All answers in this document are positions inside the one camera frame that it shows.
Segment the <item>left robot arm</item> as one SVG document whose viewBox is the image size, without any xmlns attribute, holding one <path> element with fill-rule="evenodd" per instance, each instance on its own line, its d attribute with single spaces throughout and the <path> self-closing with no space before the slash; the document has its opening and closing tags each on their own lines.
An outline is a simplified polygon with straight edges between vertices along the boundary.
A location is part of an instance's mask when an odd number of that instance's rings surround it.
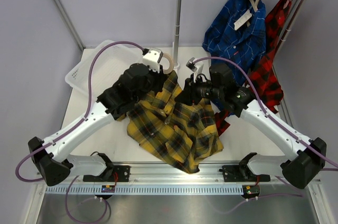
<svg viewBox="0 0 338 224">
<path fill-rule="evenodd" d="M 70 176 L 85 176 L 94 181 L 112 178 L 114 164 L 106 154 L 78 156 L 71 152 L 93 133 L 132 110 L 149 92 L 162 91 L 167 75 L 162 65 L 157 67 L 132 64 L 84 115 L 54 135 L 29 140 L 32 161 L 48 186 L 55 186 Z"/>
</svg>

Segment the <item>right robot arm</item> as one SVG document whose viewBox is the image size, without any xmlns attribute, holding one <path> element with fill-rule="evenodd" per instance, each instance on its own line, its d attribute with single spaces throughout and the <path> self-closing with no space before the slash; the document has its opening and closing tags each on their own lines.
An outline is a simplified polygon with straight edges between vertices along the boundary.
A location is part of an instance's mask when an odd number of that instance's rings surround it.
<svg viewBox="0 0 338 224">
<path fill-rule="evenodd" d="M 186 65 L 193 73 L 185 80 L 177 102 L 192 106 L 202 99 L 217 99 L 227 111 L 255 126 L 282 151 L 282 156 L 257 153 L 245 156 L 239 162 L 239 174 L 244 180 L 272 175 L 304 189 L 324 168 L 327 144 L 320 138 L 310 139 L 297 132 L 272 113 L 248 88 L 236 83 L 225 63 L 209 67 L 210 79 L 202 73 L 202 63 L 192 59 Z"/>
</svg>

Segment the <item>yellow plaid shirt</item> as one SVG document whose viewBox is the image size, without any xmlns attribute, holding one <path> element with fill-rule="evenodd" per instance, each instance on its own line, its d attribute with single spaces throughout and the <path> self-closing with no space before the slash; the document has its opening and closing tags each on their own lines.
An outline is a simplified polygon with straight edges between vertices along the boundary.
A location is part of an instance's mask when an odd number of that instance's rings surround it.
<svg viewBox="0 0 338 224">
<path fill-rule="evenodd" d="M 149 92 L 134 108 L 119 117 L 129 118 L 127 135 L 156 158 L 185 173 L 199 172 L 199 164 L 220 153 L 214 111 L 208 99 L 187 106 L 175 101 L 182 89 L 175 71 L 163 90 Z"/>
</svg>

